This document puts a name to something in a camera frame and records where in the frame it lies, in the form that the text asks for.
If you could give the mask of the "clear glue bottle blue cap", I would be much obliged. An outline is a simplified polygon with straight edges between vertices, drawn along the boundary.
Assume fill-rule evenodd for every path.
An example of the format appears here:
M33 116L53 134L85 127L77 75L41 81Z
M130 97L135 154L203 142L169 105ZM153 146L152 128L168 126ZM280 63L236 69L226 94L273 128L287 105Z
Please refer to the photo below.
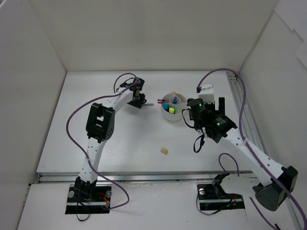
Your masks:
M178 103L178 98L175 96L172 100L172 104L177 104Z

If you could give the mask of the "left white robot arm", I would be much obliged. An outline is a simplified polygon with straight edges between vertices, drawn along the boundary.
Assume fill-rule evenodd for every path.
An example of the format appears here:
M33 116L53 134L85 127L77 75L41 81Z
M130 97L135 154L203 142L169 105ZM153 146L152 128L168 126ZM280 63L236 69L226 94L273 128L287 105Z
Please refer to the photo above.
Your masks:
M115 95L106 98L106 102L91 105L86 123L86 155L74 184L75 190L83 200L90 201L96 195L96 172L103 148L114 133L116 113L126 104L142 107L146 102L145 94L141 93L144 83L145 81L138 77L132 83L124 82L120 84Z

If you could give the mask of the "yellow cap black highlighter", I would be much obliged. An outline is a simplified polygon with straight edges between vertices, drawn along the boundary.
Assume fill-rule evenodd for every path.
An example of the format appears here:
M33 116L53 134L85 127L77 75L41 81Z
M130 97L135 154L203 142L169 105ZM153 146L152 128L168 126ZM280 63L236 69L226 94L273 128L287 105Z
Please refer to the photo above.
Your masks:
M169 108L169 113L171 113L171 114L175 113L175 111L174 111L174 109L172 107Z

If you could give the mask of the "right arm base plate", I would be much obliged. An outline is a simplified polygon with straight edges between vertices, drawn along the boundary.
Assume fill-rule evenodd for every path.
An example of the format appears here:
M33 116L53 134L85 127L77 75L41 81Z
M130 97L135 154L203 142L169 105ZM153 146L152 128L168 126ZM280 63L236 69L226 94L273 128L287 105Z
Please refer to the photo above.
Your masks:
M219 185L197 184L196 207L211 216L224 210L245 209L245 204L242 195L228 194Z

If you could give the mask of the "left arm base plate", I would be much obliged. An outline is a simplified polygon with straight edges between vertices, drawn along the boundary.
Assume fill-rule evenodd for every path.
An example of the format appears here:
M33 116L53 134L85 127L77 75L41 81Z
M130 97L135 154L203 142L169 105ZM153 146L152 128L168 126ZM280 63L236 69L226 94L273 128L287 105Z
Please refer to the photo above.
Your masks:
M112 196L112 186L97 185L89 196L79 194L73 185L70 185L66 215L73 214L108 214Z

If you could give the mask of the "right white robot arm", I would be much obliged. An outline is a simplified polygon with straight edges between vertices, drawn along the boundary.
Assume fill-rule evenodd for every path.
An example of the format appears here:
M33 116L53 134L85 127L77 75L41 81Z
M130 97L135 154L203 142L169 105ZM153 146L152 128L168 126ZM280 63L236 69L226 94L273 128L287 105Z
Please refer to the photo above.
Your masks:
M189 98L187 107L189 118L194 122L193 129L249 166L259 181L251 188L256 200L267 210L276 211L294 190L298 171L274 161L252 142L243 139L235 122L224 112L205 104L203 99Z

